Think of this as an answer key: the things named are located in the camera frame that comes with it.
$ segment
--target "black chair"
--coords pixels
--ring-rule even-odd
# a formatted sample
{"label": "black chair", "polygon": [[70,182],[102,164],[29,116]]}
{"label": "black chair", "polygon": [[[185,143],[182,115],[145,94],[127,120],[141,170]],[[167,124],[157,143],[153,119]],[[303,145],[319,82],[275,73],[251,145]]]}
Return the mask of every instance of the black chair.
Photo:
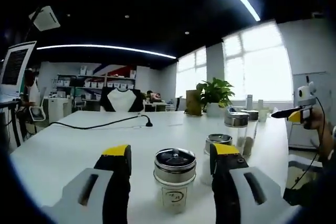
{"label": "black chair", "polygon": [[100,111],[140,112],[143,110],[141,91],[104,87],[101,91],[100,106]]}

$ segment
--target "potted plant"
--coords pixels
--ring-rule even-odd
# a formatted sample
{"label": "potted plant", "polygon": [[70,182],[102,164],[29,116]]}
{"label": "potted plant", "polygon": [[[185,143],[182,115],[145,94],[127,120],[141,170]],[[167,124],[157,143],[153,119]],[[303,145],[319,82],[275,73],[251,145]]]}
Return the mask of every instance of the potted plant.
{"label": "potted plant", "polygon": [[233,86],[227,81],[213,78],[212,82],[203,81],[196,86],[201,93],[201,103],[206,107],[207,116],[218,117],[222,113],[221,107],[231,104],[229,97],[234,96],[230,88]]}

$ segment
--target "black can lid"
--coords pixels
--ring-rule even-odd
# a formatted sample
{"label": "black can lid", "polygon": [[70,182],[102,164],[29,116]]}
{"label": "black can lid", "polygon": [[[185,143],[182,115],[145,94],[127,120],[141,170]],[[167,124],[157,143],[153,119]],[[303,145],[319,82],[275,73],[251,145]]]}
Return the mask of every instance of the black can lid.
{"label": "black can lid", "polygon": [[168,148],[156,153],[155,164],[167,170],[185,170],[196,164],[196,156],[184,149]]}

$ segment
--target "hand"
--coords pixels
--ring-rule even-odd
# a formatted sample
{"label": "hand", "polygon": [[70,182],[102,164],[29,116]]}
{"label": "hand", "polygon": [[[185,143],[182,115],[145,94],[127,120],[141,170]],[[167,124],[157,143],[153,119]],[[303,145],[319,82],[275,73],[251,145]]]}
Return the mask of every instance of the hand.
{"label": "hand", "polygon": [[[307,121],[303,122],[303,127],[305,129],[311,129],[311,130],[321,130],[323,129],[323,111],[320,108],[313,108],[312,114],[309,117],[309,123]],[[324,127],[328,125],[327,121],[324,122]]]}

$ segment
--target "floor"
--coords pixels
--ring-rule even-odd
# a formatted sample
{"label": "floor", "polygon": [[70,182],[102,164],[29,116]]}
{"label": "floor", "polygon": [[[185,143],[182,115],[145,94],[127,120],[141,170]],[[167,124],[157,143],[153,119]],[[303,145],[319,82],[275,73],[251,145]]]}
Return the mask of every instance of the floor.
{"label": "floor", "polygon": [[[302,156],[308,159],[313,159],[315,156],[314,152],[307,152],[307,151],[294,151],[294,150],[289,150],[289,154],[293,154],[293,155],[298,155],[298,156]],[[298,177],[301,177],[301,175],[304,173],[304,170],[298,169],[296,167],[289,167],[288,169],[288,177],[287,177],[287,188],[291,188],[294,184],[295,181]],[[307,172],[302,179],[300,180],[299,183],[297,183],[297,185],[295,186],[295,189],[300,188],[302,185],[304,185],[305,183],[312,181],[313,179],[316,178],[316,173],[314,172]]]}

